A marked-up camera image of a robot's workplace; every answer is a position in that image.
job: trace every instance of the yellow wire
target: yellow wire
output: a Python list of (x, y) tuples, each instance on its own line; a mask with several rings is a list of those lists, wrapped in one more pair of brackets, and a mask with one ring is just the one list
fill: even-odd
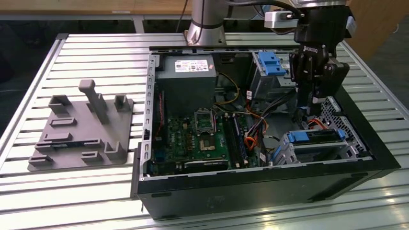
[(236, 97), (234, 97), (232, 100), (229, 100), (229, 101), (226, 101), (226, 102), (216, 102), (216, 103), (214, 103), (214, 104), (228, 104), (228, 103), (232, 103), (233, 101), (237, 100), (237, 98), (238, 98), (238, 96), (240, 96), (240, 88), (238, 88), (236, 82), (233, 81), (233, 79), (232, 79), (226, 74), (224, 74), (224, 73), (218, 73), (218, 74), (226, 77), (226, 79), (228, 79), (228, 80), (233, 83), (233, 85), (236, 86), (236, 90), (237, 90)]

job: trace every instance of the white cable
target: white cable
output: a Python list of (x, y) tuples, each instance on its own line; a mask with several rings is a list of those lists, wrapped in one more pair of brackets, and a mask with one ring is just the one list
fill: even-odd
[(397, 33), (397, 31), (398, 31), (398, 24), (397, 24), (397, 26), (396, 26), (396, 31), (393, 32), (393, 34), (396, 34), (396, 33)]

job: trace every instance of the red wire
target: red wire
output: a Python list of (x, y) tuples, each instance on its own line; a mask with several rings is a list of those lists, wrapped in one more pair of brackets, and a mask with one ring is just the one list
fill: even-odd
[(308, 121), (308, 123), (312, 123), (312, 122), (314, 122), (322, 129), (328, 129), (318, 119), (314, 118)]
[(161, 126), (162, 126), (162, 120), (164, 120), (164, 114), (162, 114), (162, 111), (161, 111), (161, 93), (158, 94), (158, 112), (160, 112), (160, 125), (158, 125), (158, 129), (157, 129), (157, 132), (156, 132), (156, 137), (158, 136), (158, 132), (160, 132), (160, 129), (161, 129)]

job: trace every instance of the aluminum extrusion table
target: aluminum extrusion table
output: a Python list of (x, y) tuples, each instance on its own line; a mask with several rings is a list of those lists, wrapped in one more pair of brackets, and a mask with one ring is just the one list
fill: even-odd
[[(293, 45), (292, 35), (226, 34), (228, 45)], [(129, 197), (133, 154), (127, 164), (103, 169), (29, 172), (28, 158), (51, 112), (53, 94), (85, 100), (79, 81), (92, 78), (105, 99), (125, 93), (135, 101), (129, 149), (141, 137), (149, 46), (182, 46), (180, 34), (69, 35), (53, 43), (0, 139), (0, 229), (366, 229), (409, 224), (409, 112), (350, 47), (344, 81), (358, 108), (402, 169), (368, 181), (330, 201), (153, 221)]]

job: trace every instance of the vertical post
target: vertical post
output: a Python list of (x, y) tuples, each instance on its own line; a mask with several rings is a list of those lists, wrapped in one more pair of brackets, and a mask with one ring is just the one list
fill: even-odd
[(100, 120), (101, 124), (109, 123), (109, 118), (105, 112), (105, 100), (103, 98), (103, 95), (95, 92), (95, 81), (81, 80), (79, 84), (79, 90), (88, 97), (89, 106), (92, 107), (92, 110), (96, 113), (97, 119)]

